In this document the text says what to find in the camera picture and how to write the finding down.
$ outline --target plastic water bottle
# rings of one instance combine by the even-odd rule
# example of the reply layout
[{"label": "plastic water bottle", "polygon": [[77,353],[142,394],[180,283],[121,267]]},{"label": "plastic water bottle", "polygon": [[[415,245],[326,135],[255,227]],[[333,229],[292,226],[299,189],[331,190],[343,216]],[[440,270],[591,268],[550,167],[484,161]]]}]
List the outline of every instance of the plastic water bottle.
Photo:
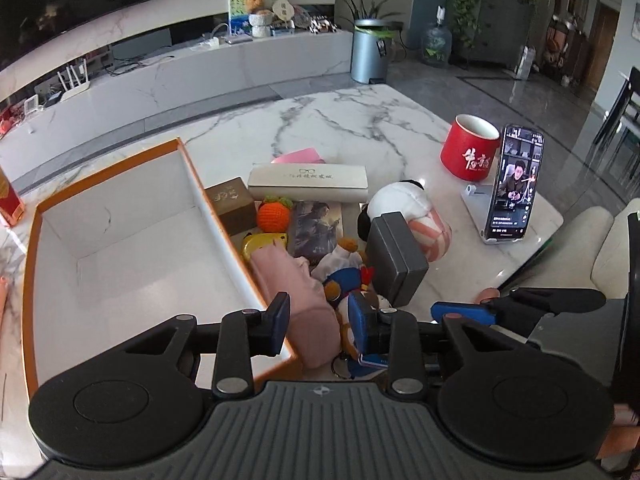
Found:
[{"label": "plastic water bottle", "polygon": [[445,67],[449,63],[452,36],[444,25],[444,12],[444,7],[438,6],[436,23],[430,23],[422,35],[420,55],[427,65]]}]

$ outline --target panda plush toy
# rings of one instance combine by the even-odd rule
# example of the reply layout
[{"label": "panda plush toy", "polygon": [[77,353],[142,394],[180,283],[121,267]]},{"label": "panda plush toy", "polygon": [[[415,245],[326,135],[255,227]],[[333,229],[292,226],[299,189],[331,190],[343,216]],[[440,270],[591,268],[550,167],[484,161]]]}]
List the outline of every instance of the panda plush toy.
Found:
[{"label": "panda plush toy", "polygon": [[358,216],[358,236],[367,241],[373,219],[396,211],[402,213],[428,262],[444,256],[451,244],[451,227],[415,180],[394,182],[380,189]]}]

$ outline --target man on phone screen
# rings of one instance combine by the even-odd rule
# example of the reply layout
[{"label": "man on phone screen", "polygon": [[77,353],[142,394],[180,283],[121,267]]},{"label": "man on phone screen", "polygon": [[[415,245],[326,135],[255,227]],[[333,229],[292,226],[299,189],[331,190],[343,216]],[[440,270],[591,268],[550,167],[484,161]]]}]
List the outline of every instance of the man on phone screen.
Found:
[{"label": "man on phone screen", "polygon": [[516,162],[516,167],[513,170],[513,174],[510,174],[504,179],[503,183],[498,187],[498,196],[507,196],[510,200],[517,202],[522,198],[522,193],[525,188],[525,179],[522,178],[524,174],[524,162],[519,160]]}]

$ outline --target beige sofa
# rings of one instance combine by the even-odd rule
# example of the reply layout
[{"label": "beige sofa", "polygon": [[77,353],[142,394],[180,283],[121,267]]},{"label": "beige sofa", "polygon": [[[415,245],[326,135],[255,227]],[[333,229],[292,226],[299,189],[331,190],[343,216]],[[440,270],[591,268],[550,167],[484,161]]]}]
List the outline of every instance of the beige sofa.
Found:
[{"label": "beige sofa", "polygon": [[629,273],[626,217],[636,211],[640,198],[615,218],[599,206],[587,209],[564,225],[510,286],[596,288],[610,300],[624,298]]}]

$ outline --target silver trash can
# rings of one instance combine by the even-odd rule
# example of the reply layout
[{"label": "silver trash can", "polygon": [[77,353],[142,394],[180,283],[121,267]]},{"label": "silver trash can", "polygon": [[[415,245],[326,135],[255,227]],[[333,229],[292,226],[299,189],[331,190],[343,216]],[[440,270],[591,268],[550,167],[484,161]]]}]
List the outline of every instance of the silver trash can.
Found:
[{"label": "silver trash can", "polygon": [[402,30],[401,22],[356,20],[351,48],[351,78],[358,83],[386,81],[391,57],[391,39]]}]

